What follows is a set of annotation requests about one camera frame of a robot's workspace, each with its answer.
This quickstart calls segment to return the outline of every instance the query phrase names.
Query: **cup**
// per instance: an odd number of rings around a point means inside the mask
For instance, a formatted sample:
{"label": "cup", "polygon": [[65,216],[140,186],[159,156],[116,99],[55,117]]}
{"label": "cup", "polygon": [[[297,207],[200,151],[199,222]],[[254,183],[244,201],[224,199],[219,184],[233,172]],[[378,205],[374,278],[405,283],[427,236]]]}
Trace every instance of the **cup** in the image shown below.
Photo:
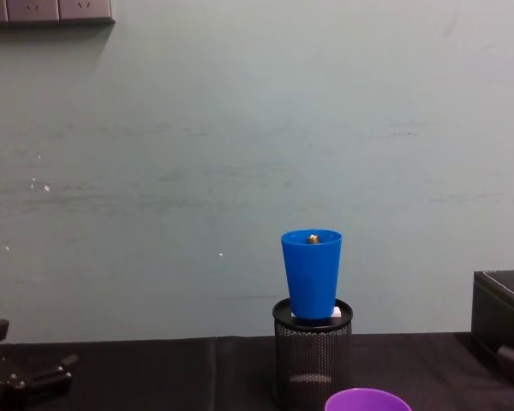
{"label": "cup", "polygon": [[393,394],[369,388],[340,391],[326,402],[326,411],[411,411]]}
{"label": "cup", "polygon": [[[319,243],[309,243],[311,235],[317,235]],[[332,316],[342,240],[342,235],[329,229],[299,229],[282,235],[291,311],[296,317]]]}

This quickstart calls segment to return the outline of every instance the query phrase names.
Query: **black mesh pencil holder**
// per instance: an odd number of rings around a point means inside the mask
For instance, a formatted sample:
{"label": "black mesh pencil holder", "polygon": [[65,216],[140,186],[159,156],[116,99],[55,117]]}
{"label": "black mesh pencil holder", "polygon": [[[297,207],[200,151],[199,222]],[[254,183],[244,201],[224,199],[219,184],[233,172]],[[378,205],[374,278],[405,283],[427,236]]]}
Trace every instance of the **black mesh pencil holder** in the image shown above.
{"label": "black mesh pencil holder", "polygon": [[273,396],[289,411],[322,411],[327,399],[351,387],[352,309],[340,300],[341,317],[302,320],[291,315],[290,299],[272,310],[276,338]]}

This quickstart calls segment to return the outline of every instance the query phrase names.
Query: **purple cup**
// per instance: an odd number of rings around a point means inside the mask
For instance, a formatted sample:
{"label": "purple cup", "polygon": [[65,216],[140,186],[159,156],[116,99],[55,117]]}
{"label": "purple cup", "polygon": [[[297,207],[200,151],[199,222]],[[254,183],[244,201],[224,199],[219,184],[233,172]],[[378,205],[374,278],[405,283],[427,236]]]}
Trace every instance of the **purple cup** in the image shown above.
{"label": "purple cup", "polygon": [[340,391],[327,400],[326,411],[411,411],[411,408],[388,392],[353,388]]}

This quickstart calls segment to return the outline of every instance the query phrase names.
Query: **black table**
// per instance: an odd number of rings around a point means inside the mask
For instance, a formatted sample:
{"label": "black table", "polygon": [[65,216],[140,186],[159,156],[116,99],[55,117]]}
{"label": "black table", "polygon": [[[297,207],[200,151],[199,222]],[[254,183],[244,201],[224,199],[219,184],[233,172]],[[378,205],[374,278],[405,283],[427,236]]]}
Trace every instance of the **black table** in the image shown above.
{"label": "black table", "polygon": [[[356,386],[388,390],[414,411],[514,411],[514,387],[469,352],[467,334],[354,336]],[[69,399],[45,410],[275,410],[272,337],[16,344],[2,348],[35,368],[78,354]]]}

